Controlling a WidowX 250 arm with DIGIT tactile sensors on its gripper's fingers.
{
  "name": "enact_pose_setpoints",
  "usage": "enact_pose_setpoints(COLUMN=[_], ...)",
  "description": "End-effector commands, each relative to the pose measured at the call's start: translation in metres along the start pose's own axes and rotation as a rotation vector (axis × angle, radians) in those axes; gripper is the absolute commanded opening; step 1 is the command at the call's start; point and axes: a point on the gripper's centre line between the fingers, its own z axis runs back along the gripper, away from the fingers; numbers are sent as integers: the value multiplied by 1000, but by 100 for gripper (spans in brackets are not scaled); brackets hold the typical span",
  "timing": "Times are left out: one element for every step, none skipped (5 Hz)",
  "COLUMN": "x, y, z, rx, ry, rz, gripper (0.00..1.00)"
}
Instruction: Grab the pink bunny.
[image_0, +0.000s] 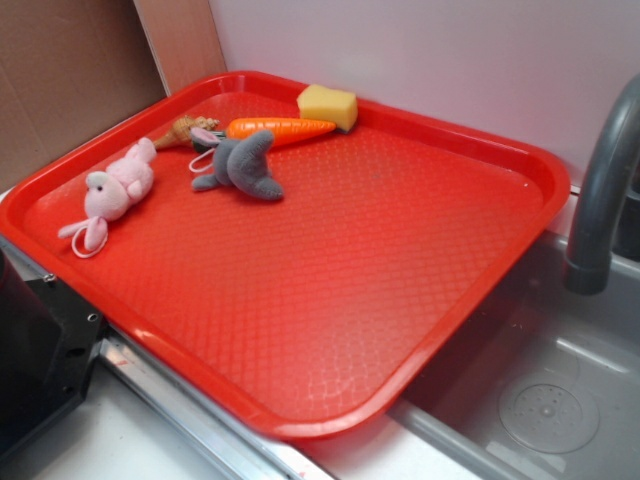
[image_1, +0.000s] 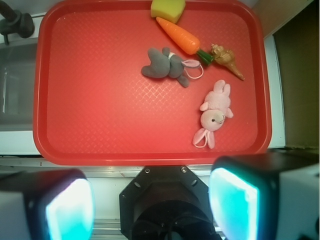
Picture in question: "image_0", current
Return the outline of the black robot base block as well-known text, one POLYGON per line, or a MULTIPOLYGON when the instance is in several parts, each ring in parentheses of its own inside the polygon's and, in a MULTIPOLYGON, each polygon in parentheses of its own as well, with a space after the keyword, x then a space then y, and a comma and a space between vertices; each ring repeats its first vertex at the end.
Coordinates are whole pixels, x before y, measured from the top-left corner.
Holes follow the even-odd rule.
POLYGON ((1 461, 84 402, 106 330, 61 280, 24 280, 1 256, 1 461))

